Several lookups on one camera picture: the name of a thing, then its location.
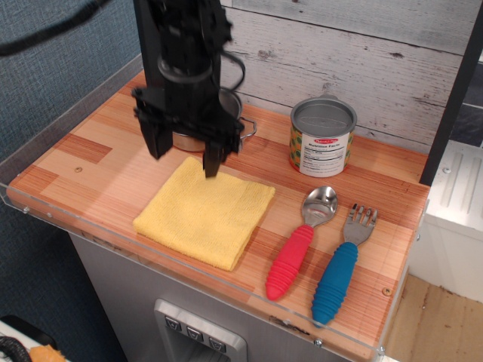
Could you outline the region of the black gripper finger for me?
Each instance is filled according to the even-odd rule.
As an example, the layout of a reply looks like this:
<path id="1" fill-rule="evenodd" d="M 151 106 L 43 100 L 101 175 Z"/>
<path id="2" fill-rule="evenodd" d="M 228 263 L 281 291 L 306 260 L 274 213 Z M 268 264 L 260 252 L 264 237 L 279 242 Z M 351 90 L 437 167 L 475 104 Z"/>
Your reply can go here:
<path id="1" fill-rule="evenodd" d="M 140 113 L 140 129 L 150 155 L 158 160 L 173 147 L 173 132 L 159 119 Z"/>
<path id="2" fill-rule="evenodd" d="M 206 178 L 217 175 L 220 165 L 226 161 L 229 153 L 230 144 L 227 138 L 222 137 L 205 143 L 203 169 L 205 170 Z"/>

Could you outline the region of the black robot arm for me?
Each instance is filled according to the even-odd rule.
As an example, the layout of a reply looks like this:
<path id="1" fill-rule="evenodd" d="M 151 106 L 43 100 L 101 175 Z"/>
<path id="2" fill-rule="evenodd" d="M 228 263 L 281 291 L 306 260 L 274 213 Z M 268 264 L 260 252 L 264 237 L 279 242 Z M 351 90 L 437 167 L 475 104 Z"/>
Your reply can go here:
<path id="1" fill-rule="evenodd" d="M 175 133 L 204 143 L 206 177 L 239 151 L 244 129 L 222 105 L 220 70 L 232 24 L 219 1 L 135 1 L 146 78 L 136 88 L 135 115 L 152 157 L 173 145 Z"/>

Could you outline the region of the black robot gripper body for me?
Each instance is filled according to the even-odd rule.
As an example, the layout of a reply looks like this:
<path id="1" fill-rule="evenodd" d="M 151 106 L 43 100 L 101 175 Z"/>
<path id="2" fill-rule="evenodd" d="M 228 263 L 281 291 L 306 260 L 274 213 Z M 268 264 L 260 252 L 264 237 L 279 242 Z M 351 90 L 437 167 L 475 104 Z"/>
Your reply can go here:
<path id="1" fill-rule="evenodd" d="M 210 102 L 217 101 L 220 85 L 219 60 L 211 61 L 197 75 L 173 75 L 159 70 L 163 87 L 136 87 L 132 97 L 136 100 L 135 117 L 142 112 L 159 119 L 172 132 L 190 125 L 202 114 Z"/>

